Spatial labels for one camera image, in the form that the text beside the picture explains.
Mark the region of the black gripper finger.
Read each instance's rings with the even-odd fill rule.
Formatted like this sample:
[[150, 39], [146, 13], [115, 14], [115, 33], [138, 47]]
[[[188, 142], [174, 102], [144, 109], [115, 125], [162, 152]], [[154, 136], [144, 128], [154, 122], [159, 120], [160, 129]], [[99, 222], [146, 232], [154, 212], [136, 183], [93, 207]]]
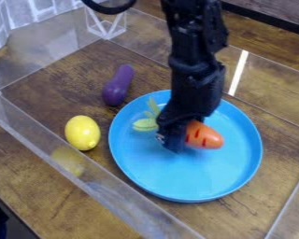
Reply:
[[159, 130], [156, 138], [162, 145], [175, 153], [184, 149], [184, 139], [187, 132], [188, 119], [178, 120], [172, 123], [158, 121]]

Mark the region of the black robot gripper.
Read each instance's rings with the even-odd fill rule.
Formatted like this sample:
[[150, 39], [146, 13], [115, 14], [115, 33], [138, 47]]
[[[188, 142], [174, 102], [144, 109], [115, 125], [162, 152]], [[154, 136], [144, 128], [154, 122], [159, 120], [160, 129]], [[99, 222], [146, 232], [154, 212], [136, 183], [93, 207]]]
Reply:
[[171, 99], [158, 117], [159, 127], [208, 117], [220, 101], [226, 67], [215, 54], [228, 46], [219, 0], [160, 0], [172, 40]]

